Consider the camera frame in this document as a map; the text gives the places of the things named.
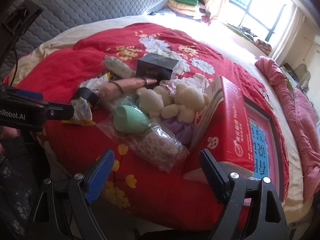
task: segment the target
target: red tissue package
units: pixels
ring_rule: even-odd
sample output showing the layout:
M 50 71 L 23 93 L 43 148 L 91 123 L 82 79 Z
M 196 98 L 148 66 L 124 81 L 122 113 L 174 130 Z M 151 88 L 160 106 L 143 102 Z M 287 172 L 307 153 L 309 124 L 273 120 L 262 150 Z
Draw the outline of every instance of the red tissue package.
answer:
M 218 76 L 204 93 L 209 96 L 210 104 L 196 114 L 184 179 L 208 183 L 198 160 L 199 152 L 206 148 L 228 171 L 237 172 L 245 179 L 251 177 L 252 137 L 241 90 Z

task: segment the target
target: pink blanket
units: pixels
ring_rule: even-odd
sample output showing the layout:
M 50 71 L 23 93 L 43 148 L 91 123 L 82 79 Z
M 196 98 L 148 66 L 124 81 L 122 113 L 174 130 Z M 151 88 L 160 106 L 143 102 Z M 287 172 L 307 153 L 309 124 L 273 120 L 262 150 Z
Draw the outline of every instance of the pink blanket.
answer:
M 293 88 L 292 100 L 286 77 L 273 59 L 260 57 L 255 66 L 275 90 L 297 142 L 303 171 L 303 198 L 308 201 L 320 189 L 320 150 L 315 114 L 299 89 Z

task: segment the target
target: silver screw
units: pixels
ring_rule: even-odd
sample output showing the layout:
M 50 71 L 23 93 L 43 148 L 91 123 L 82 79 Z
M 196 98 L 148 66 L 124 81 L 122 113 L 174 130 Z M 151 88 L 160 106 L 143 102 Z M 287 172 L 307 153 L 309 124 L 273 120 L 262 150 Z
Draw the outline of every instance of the silver screw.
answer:
M 270 182 L 271 182 L 271 179 L 268 178 L 268 177 L 264 177 L 264 178 L 263 178 L 263 181 L 264 181 L 265 183 L 270 183 Z
M 233 178 L 233 179 L 238 179 L 240 176 L 239 176 L 238 173 L 232 172 L 232 173 L 230 173 L 230 177 Z
M 50 179 L 50 178 L 46 178 L 46 179 L 43 181 L 43 183 L 46 184 L 46 185 L 50 184 L 50 182 L 51 182 L 51 179 Z
M 83 178 L 83 174 L 82 173 L 77 173 L 75 175 L 75 179 L 82 179 Z

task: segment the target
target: quilted headboard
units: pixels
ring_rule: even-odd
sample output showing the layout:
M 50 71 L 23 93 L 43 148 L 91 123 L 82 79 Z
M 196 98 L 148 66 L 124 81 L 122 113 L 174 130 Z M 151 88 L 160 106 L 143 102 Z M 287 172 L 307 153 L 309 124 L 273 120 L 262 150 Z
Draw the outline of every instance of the quilted headboard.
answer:
M 18 56 L 32 52 L 41 43 L 59 33 L 91 22 L 130 15 L 141 15 L 161 9 L 167 0 L 32 0 L 44 11 L 17 43 Z M 15 0 L 12 9 L 22 3 Z M 1 67 L 8 72 L 14 66 L 14 54 L 10 53 Z

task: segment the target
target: green cup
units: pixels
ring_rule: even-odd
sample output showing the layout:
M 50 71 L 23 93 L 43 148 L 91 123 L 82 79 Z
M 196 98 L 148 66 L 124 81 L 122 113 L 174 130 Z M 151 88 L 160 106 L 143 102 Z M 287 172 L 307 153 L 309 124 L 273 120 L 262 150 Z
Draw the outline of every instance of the green cup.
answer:
M 115 129 L 122 133 L 141 134 L 148 129 L 148 120 L 143 112 L 133 106 L 118 106 L 113 117 Z

